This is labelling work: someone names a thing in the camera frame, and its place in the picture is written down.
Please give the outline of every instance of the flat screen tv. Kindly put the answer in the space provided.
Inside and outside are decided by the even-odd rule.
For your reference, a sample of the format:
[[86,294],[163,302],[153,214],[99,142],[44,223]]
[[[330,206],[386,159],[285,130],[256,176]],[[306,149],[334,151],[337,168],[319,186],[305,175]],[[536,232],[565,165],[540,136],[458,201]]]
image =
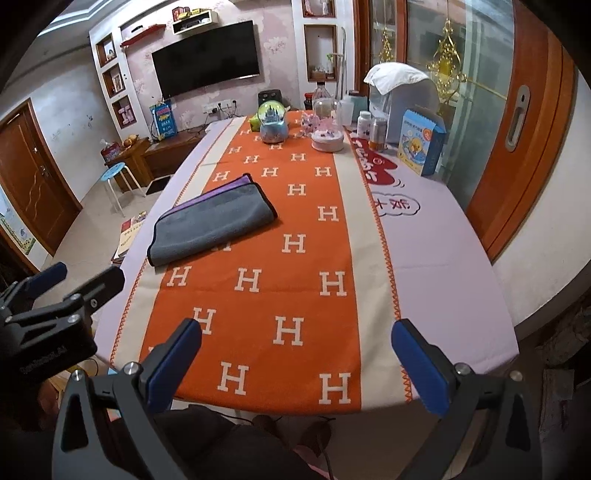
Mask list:
[[155,51],[152,59],[164,99],[260,74],[252,20],[185,38]]

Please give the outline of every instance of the white bottle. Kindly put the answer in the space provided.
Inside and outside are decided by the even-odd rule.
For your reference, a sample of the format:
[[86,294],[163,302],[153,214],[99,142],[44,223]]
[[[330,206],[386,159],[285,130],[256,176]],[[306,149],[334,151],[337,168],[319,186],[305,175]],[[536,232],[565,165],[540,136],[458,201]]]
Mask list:
[[357,119],[357,137],[369,139],[369,130],[371,129],[371,113],[367,110],[361,110],[359,112],[359,118]]

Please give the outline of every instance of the gold ornament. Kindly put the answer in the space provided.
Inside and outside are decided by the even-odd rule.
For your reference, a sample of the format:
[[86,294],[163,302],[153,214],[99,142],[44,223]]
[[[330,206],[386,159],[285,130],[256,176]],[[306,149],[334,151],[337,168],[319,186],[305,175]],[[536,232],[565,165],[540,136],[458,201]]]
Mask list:
[[452,33],[453,27],[448,12],[443,25],[443,38],[439,41],[433,61],[427,64],[443,104],[449,103],[452,96],[460,89],[460,84],[467,80],[466,74],[462,72],[462,59],[457,52],[456,43],[452,40]]
[[384,36],[382,38],[382,51],[379,53],[379,62],[385,63],[387,61],[394,61],[394,55],[392,54],[392,47],[390,46],[390,39],[388,38],[388,31],[384,25]]

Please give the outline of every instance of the door handle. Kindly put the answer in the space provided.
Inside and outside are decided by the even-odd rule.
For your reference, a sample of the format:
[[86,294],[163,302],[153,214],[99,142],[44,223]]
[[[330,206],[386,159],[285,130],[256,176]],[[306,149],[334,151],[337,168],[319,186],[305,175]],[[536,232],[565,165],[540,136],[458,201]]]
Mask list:
[[525,116],[527,108],[530,105],[530,88],[527,85],[522,85],[517,90],[517,99],[515,100],[515,108],[513,109],[513,116],[509,125],[509,131],[505,138],[505,148],[513,152],[517,148],[517,142],[525,123]]

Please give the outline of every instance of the metal bolt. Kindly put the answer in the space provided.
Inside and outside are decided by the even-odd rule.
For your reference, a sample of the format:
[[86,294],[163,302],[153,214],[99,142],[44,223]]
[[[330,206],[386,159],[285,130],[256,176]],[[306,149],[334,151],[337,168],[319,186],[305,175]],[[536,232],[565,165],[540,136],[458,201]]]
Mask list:
[[464,375],[465,376],[465,375],[470,375],[472,373],[472,369],[470,368],[470,365],[465,364],[465,363],[462,363],[462,362],[460,362],[458,364],[455,364],[453,366],[453,368],[456,369],[456,373],[458,375]]
[[80,368],[77,370],[74,370],[74,373],[72,373],[72,377],[74,378],[74,381],[79,382],[80,380],[82,380],[84,378],[85,372],[84,370],[81,370]]
[[523,374],[519,370],[513,370],[509,374],[509,378],[515,382],[521,382],[523,380]]
[[129,362],[123,367],[123,373],[125,375],[134,375],[139,371],[139,363]]

